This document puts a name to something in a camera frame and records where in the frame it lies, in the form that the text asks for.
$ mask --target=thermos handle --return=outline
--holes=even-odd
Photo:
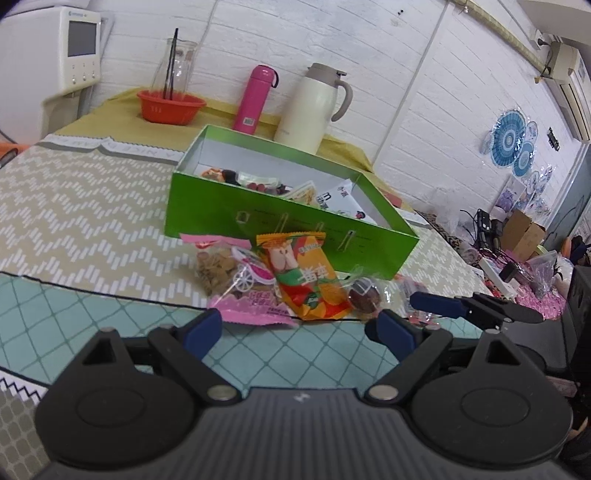
[[[277,85],[279,85],[279,73],[275,69],[271,69],[271,70],[273,70],[273,72],[275,72],[275,78],[273,79],[273,83],[271,84],[271,86],[273,88],[277,88]]]
[[[351,105],[351,101],[353,101],[353,89],[351,88],[351,85],[349,85],[347,82],[344,82],[341,79],[337,80],[335,82],[335,85],[337,87],[341,86],[345,89],[345,99],[343,100],[343,103],[340,106],[339,110],[331,117],[330,120],[332,122],[336,122],[337,120],[340,120],[341,117],[345,114],[345,112],[349,108],[349,105]]]

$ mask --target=pink thermos bottle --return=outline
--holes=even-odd
[[[248,80],[232,129],[252,135],[258,125],[269,90],[277,85],[279,74],[271,67],[257,65]]]

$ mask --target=yellow cloth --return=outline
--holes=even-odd
[[[88,115],[58,130],[56,134],[73,137],[111,137],[119,142],[184,151],[207,124],[231,128],[238,110],[235,105],[202,97],[207,102],[207,106],[199,110],[189,125],[181,127],[153,124],[142,117],[140,101],[137,97],[140,90],[139,88],[131,89],[111,97]],[[272,140],[279,119],[276,115],[263,113],[255,134]],[[359,147],[325,135],[317,155],[346,167],[368,172],[370,180],[376,187],[398,196],[394,190],[374,175],[371,163]],[[402,208],[411,210],[404,202]]]

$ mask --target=white thermos jug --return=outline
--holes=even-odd
[[[329,122],[340,119],[353,100],[351,86],[340,79],[344,75],[340,70],[313,63],[285,107],[274,140],[316,154]],[[339,86],[345,88],[345,99],[333,115]]]

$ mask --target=orange snack bag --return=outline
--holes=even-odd
[[[257,235],[283,301],[302,320],[341,319],[351,311],[345,289],[322,251],[322,232]]]

